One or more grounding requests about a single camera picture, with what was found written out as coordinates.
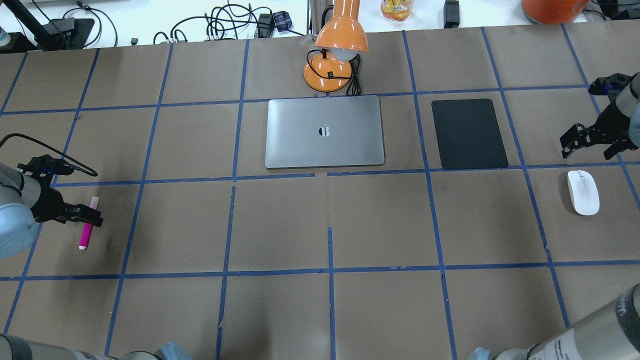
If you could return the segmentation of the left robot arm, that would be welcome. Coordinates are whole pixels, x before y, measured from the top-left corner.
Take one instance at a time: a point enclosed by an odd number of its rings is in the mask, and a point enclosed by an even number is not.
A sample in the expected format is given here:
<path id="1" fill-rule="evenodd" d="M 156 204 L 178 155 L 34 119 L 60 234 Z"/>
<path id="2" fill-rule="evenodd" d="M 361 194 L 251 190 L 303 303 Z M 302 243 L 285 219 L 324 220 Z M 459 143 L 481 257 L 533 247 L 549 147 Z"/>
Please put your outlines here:
<path id="1" fill-rule="evenodd" d="M 39 223 L 85 223 L 101 227 L 102 214 L 93 205 L 66 203 L 60 192 L 46 182 L 1 165 L 0 243 L 1 257 L 26 250 L 39 237 Z M 2 333 L 3 360 L 105 360 L 101 354 L 25 340 Z"/>

